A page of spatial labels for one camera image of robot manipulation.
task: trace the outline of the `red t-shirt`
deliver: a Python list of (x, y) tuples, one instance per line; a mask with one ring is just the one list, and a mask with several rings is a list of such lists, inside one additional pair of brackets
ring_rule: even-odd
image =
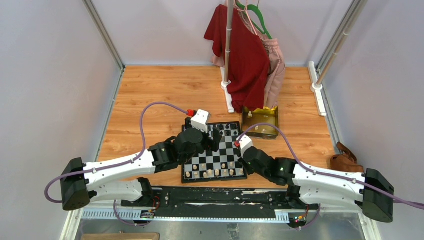
[[(204, 38), (212, 40), (212, 50), (217, 57), (225, 54), (227, 34), (227, 7), (219, 5), (210, 20)], [(259, 36), (251, 33), (242, 22), (237, 9), (233, 10), (229, 54), (228, 93), (232, 106), (241, 113), (243, 106), (249, 110), (264, 108), (265, 84), (270, 59)]]

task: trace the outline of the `gray wall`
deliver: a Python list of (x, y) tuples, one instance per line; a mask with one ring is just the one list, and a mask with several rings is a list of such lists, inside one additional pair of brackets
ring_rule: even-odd
[[(325, 79), (342, 141), (395, 194), (424, 202), (424, 1), (371, 0)], [(396, 205), (384, 240), (423, 239), (424, 211)]]
[(67, 212), (44, 188), (95, 159), (119, 75), (81, 0), (0, 1), (1, 239), (59, 238)]
[[(224, 0), (93, 2), (126, 64), (211, 64), (212, 42), (203, 37), (215, 8)], [(248, 2), (257, 4), (258, 0)], [(306, 65), (308, 61), (319, 61), (350, 3), (262, 0), (259, 8), (266, 28), (278, 39), (286, 63)]]

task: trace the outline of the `brown bag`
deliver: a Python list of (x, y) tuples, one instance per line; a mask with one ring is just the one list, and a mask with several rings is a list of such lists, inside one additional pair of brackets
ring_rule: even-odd
[(348, 173), (364, 172), (364, 167), (357, 164), (357, 157), (345, 145), (338, 142), (336, 147), (342, 153), (331, 157), (330, 168), (332, 170)]

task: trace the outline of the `wooden surface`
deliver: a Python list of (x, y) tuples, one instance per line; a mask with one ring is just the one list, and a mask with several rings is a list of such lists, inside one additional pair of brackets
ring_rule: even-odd
[[(128, 156), (142, 149), (139, 118), (149, 103), (165, 101), (182, 109), (203, 109), (211, 113), (210, 123), (241, 121), (228, 113), (220, 88), (221, 72), (215, 66), (128, 66), (116, 98), (99, 161)], [(306, 67), (288, 67), (278, 99), (279, 127), (286, 134), (301, 161), (328, 168), (334, 154), (324, 117), (318, 115)], [(143, 119), (147, 147), (181, 132), (186, 115), (165, 105), (147, 110)], [(283, 138), (254, 139), (255, 147), (272, 157), (292, 158)], [(177, 169), (144, 176), (152, 186), (202, 186), (228, 188), (281, 188), (257, 174), (245, 180), (181, 183)]]
[(159, 240), (159, 233), (84, 234), (82, 240)]

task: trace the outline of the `clothes hanger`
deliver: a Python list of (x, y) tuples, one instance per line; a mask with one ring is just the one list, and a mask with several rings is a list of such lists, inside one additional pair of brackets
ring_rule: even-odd
[[(237, 7), (239, 7), (240, 9), (245, 9), (246, 6), (244, 6), (241, 2), (239, 2), (238, 0), (235, 1), (235, 4), (237, 5)], [(262, 15), (262, 12), (259, 10), (258, 6), (255, 6), (253, 4), (250, 4), (247, 6), (247, 10), (250, 10), (252, 12), (254, 12), (257, 15), (257, 18), (259, 18), (259, 22), (262, 25), (262, 29), (259, 28), (259, 26), (252, 21), (252, 24), (262, 33), (265, 34), (266, 36), (268, 36), (269, 39), (273, 39), (270, 35), (270, 33), (268, 32), (267, 28), (265, 27), (265, 21), (264, 21), (264, 16)]]

